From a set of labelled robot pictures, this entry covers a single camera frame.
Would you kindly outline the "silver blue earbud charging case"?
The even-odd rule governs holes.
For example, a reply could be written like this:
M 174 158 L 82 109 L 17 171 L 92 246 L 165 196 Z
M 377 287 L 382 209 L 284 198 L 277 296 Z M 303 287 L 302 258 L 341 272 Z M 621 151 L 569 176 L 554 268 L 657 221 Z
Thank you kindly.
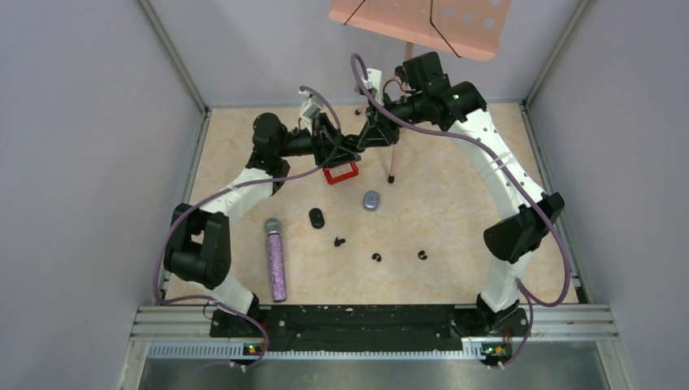
M 362 205 L 365 210 L 375 211 L 380 206 L 380 195 L 376 191 L 367 191 L 363 197 Z

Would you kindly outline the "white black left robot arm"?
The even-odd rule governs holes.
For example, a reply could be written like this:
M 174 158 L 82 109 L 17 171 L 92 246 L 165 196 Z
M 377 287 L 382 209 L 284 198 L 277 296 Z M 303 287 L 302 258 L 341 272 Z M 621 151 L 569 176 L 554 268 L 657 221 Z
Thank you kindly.
M 317 168 L 360 158 L 356 150 L 348 151 L 336 113 L 316 111 L 301 119 L 305 127 L 290 130 L 277 115 L 260 114 L 253 122 L 253 148 L 243 170 L 196 205 L 181 203 L 175 208 L 160 256 L 166 271 L 201 289 L 202 299 L 231 313 L 230 326 L 242 336 L 259 329 L 261 315 L 253 309 L 255 294 L 232 273 L 230 227 L 293 180 L 289 157 L 312 155 Z

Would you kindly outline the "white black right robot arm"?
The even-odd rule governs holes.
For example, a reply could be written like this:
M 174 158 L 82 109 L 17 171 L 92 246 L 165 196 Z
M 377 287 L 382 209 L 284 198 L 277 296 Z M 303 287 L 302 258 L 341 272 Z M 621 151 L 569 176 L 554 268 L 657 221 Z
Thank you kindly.
M 458 91 L 447 88 L 442 92 L 435 102 L 446 117 L 438 120 L 439 130 L 432 131 L 420 128 L 413 119 L 397 116 L 375 98 L 370 91 L 368 70 L 359 54 L 351 55 L 350 66 L 360 94 L 383 119 L 413 132 L 453 139 L 481 175 L 496 204 L 502 220 L 484 233 L 492 262 L 487 283 L 479 294 L 479 302 L 485 305 L 476 313 L 479 329 L 488 335 L 499 334 L 509 325 L 507 309 L 518 303 L 520 295 L 530 305 L 557 307 L 562 304 L 570 289 L 572 267 L 554 222 L 564 201 L 557 193 L 545 193 L 527 176 L 517 178 L 523 169 L 496 130 L 478 90 L 464 82 Z M 564 267 L 561 293 L 552 302 L 540 300 L 522 282 L 527 263 L 547 234 L 552 234 L 556 241 Z

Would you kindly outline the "black oval earbud case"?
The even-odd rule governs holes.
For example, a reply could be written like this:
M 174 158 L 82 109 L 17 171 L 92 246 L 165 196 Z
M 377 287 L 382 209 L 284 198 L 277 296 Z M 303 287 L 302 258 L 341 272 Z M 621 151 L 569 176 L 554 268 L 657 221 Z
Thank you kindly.
M 315 229 L 321 229 L 325 225 L 323 212 L 319 208 L 312 208 L 309 213 L 310 224 Z

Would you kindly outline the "red toy window brick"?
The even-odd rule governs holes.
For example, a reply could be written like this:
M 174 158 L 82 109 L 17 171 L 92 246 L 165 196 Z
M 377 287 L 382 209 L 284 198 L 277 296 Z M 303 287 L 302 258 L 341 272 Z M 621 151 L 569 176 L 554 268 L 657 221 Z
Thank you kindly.
M 347 162 L 337 167 L 323 168 L 323 174 L 329 185 L 339 184 L 356 177 L 359 173 L 355 162 Z

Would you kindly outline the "purple glitter microphone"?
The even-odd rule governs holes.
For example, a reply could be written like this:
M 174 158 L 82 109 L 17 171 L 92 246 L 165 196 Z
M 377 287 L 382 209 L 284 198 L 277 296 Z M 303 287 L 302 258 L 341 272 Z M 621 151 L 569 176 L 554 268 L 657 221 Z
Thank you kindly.
M 266 255 L 271 282 L 271 299 L 273 302 L 283 302 L 287 300 L 288 289 L 282 224 L 277 218 L 269 218 L 264 223 L 264 230 L 266 233 Z

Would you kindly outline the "pink music stand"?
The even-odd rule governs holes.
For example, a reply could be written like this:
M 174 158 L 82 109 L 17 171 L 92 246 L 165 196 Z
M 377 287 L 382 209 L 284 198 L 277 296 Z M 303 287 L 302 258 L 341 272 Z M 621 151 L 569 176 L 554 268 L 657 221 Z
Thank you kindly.
M 415 46 L 458 58 L 496 56 L 510 1 L 332 1 L 328 17 L 405 42 L 405 60 Z

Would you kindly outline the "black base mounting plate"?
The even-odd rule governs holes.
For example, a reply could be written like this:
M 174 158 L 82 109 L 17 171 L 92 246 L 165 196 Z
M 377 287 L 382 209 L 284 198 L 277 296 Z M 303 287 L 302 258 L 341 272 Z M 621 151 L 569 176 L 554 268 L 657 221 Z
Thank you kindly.
M 253 318 L 216 310 L 210 336 L 267 334 L 268 349 L 276 353 L 407 353 L 459 351 L 471 337 L 507 341 L 527 330 L 523 309 L 497 320 L 473 305 L 268 305 Z

